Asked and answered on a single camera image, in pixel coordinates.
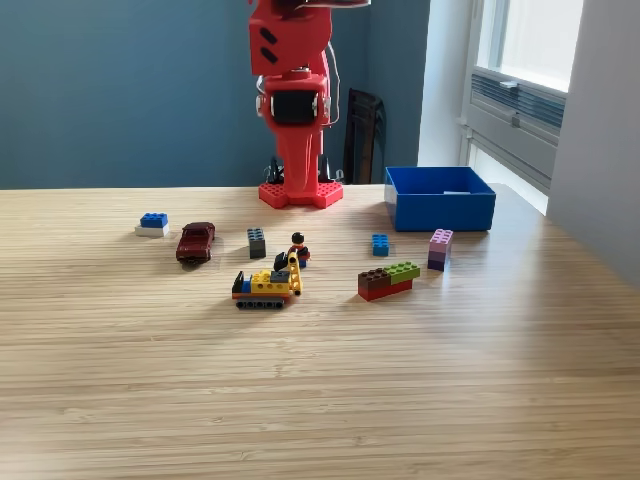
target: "purple lego brick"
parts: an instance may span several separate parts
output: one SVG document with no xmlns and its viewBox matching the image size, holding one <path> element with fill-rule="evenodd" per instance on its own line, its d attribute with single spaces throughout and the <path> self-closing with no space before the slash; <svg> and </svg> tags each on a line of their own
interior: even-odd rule
<svg viewBox="0 0 640 480">
<path fill-rule="evenodd" d="M 427 262 L 427 268 L 429 270 L 438 270 L 444 272 L 445 262 L 438 262 L 437 260 L 429 260 Z"/>
<path fill-rule="evenodd" d="M 453 232 L 451 230 L 436 230 L 429 242 L 429 251 L 447 253 L 451 248 L 452 237 Z"/>
<path fill-rule="evenodd" d="M 434 260 L 436 262 L 446 262 L 448 258 L 448 255 L 446 253 L 442 253 L 442 252 L 435 252 L 433 250 L 431 250 L 429 252 L 429 260 Z"/>
</svg>

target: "black chair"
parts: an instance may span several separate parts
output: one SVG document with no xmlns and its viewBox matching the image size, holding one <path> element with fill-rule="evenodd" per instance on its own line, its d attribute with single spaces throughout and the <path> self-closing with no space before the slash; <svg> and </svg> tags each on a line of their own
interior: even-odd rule
<svg viewBox="0 0 640 480">
<path fill-rule="evenodd" d="M 385 137 L 386 115 L 382 99 L 350 89 L 342 166 L 345 184 L 371 183 L 376 141 L 380 146 L 384 169 Z"/>
</svg>

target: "cable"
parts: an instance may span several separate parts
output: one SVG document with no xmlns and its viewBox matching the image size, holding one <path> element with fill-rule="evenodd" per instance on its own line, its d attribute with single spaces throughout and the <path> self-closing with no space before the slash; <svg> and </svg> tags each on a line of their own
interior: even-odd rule
<svg viewBox="0 0 640 480">
<path fill-rule="evenodd" d="M 331 112 L 329 112 L 329 126 L 332 126 L 338 123 L 338 121 L 340 120 L 340 72 L 338 72 L 338 61 L 336 60 L 336 52 L 333 49 L 333 45 L 331 45 L 331 42 L 329 42 L 329 45 L 327 45 L 327 48 L 329 49 L 329 52 L 331 53 L 331 58 L 333 59 L 333 69 L 336 72 L 336 80 L 338 84 L 338 88 L 336 91 L 337 116 L 333 122 L 331 121 Z"/>
<path fill-rule="evenodd" d="M 258 89 L 258 91 L 260 93 L 262 93 L 264 95 L 264 90 L 262 89 L 262 80 L 263 80 L 263 77 L 262 77 L 262 75 L 260 75 L 258 77 L 258 81 L 256 82 L 256 88 Z"/>
</svg>

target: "wall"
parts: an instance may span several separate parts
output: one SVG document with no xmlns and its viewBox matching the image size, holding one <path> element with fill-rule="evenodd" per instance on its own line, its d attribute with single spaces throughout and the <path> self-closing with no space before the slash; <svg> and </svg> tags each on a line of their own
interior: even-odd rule
<svg viewBox="0 0 640 480">
<path fill-rule="evenodd" d="M 418 161 L 429 3 L 374 0 L 369 7 L 368 91 L 385 103 L 387 166 Z M 382 181 L 381 168 L 373 181 Z"/>
<path fill-rule="evenodd" d="M 640 2 L 585 0 L 548 216 L 640 286 Z"/>
<path fill-rule="evenodd" d="M 431 0 L 418 164 L 455 166 L 460 158 L 464 81 L 473 0 Z"/>
<path fill-rule="evenodd" d="M 252 8 L 0 1 L 0 188 L 259 183 L 274 141 L 255 115 Z M 368 12 L 334 18 L 346 98 L 366 83 Z M 344 123 L 327 133 L 334 168 L 343 138 Z"/>
</svg>

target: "blue plastic bin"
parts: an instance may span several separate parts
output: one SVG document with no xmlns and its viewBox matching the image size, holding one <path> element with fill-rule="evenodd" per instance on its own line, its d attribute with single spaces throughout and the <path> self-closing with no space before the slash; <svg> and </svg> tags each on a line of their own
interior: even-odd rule
<svg viewBox="0 0 640 480">
<path fill-rule="evenodd" d="M 482 231 L 496 193 L 470 167 L 388 167 L 385 201 L 398 232 Z"/>
</svg>

